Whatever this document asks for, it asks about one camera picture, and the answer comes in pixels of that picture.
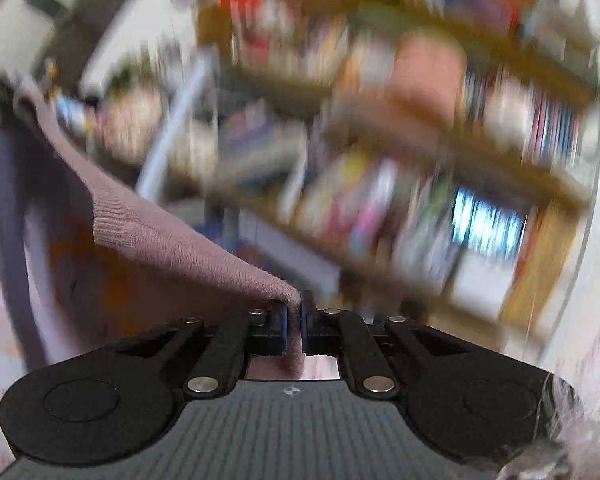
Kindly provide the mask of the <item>mauve and lilac knit sweater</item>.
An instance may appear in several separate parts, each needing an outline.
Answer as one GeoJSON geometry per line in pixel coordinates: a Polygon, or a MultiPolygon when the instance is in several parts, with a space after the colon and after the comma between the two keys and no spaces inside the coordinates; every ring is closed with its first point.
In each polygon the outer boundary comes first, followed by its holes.
{"type": "Polygon", "coordinates": [[[31,304],[87,352],[180,318],[222,324],[286,304],[289,347],[261,377],[297,378],[297,289],[232,255],[88,160],[38,84],[0,85],[0,281],[24,366],[50,362],[31,304]]]}

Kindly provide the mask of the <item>wooden bookshelf with books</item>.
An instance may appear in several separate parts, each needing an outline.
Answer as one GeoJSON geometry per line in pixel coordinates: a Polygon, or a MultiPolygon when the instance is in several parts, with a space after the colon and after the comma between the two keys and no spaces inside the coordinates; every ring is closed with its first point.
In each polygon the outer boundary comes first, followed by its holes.
{"type": "Polygon", "coordinates": [[[600,95],[560,0],[214,0],[253,98],[212,188],[408,312],[544,332],[593,195],[600,95]]]}

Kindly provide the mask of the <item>white shelf post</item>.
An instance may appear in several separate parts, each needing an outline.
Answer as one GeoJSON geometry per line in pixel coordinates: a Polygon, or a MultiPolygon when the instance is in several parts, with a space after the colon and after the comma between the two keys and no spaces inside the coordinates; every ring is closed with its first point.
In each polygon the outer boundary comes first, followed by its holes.
{"type": "Polygon", "coordinates": [[[178,133],[193,105],[211,84],[218,64],[219,53],[215,48],[198,51],[193,62],[189,63],[184,80],[174,93],[136,182],[135,192],[144,200],[155,204],[161,202],[170,154],[178,140],[178,133]]]}

